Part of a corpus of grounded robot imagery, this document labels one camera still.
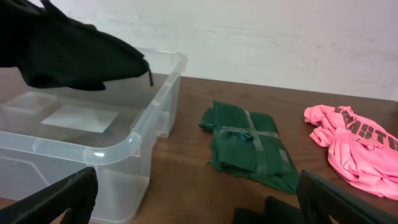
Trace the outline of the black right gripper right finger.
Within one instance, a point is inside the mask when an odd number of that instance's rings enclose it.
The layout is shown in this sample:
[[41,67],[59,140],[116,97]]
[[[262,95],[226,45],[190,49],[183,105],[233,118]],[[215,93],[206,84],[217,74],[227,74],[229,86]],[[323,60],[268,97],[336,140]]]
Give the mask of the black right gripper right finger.
[[309,170],[303,170],[296,194],[307,223],[397,224],[392,216],[349,194]]

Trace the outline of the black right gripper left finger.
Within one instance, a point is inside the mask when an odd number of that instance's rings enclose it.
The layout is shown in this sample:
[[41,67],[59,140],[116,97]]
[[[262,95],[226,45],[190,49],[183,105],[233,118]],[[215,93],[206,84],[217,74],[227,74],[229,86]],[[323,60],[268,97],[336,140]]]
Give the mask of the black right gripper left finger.
[[58,182],[1,209],[1,223],[88,223],[98,194],[93,167],[86,167]]

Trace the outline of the pink printed t-shirt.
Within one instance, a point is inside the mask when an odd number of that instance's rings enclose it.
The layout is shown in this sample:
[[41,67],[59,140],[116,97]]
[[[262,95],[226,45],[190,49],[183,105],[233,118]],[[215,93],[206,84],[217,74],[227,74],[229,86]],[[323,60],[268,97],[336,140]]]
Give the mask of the pink printed t-shirt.
[[347,183],[397,200],[397,138],[349,106],[316,105],[304,111],[310,137],[328,149],[328,162]]

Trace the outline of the black hoodie garment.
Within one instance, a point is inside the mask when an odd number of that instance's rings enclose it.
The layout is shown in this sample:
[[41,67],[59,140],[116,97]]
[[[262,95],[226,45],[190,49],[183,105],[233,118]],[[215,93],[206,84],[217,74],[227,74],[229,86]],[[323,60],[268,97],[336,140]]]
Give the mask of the black hoodie garment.
[[66,16],[50,1],[1,0],[1,67],[34,88],[105,90],[105,82],[152,75],[125,41]]

